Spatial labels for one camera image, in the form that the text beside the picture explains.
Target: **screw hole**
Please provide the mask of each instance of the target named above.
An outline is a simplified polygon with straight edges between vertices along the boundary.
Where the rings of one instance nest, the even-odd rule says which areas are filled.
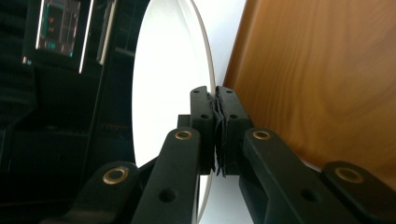
[[[103,182],[108,185],[116,185],[128,177],[129,170],[126,167],[119,166],[108,170],[103,176]]]
[[[179,140],[187,140],[190,139],[192,137],[192,133],[189,131],[178,131],[175,134],[175,137]]]
[[[171,203],[177,198],[177,191],[175,189],[163,189],[159,197],[162,202]]]
[[[301,196],[311,203],[320,203],[321,201],[320,195],[314,192],[312,189],[302,189]]]

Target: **wooden surface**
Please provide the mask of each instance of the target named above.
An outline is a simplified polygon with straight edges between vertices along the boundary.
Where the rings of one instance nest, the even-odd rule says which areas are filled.
[[[303,159],[396,189],[396,1],[247,1],[224,85]]]

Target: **hole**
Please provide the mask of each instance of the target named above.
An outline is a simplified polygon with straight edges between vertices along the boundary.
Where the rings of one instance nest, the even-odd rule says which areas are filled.
[[[123,171],[114,171],[114,172],[112,172],[110,175],[109,175],[109,177],[111,178],[111,179],[118,179],[118,178],[121,178],[123,176]]]
[[[357,171],[346,167],[337,167],[335,169],[335,173],[341,179],[353,184],[362,183],[364,180],[363,176],[361,176],[361,174],[359,174]]]
[[[265,131],[256,131],[253,133],[253,136],[257,139],[261,139],[261,140],[268,140],[271,138],[271,134],[269,134],[268,132]]]
[[[189,131],[178,131],[175,134],[175,137],[179,140],[187,140],[190,139],[192,137],[192,133]]]
[[[312,189],[302,189],[301,196],[311,203],[320,203],[320,195]]]
[[[119,184],[128,177],[128,172],[128,168],[124,166],[110,169],[103,175],[103,182],[108,185]]]
[[[164,203],[171,203],[177,198],[177,191],[175,189],[163,189],[160,193],[160,200]]]

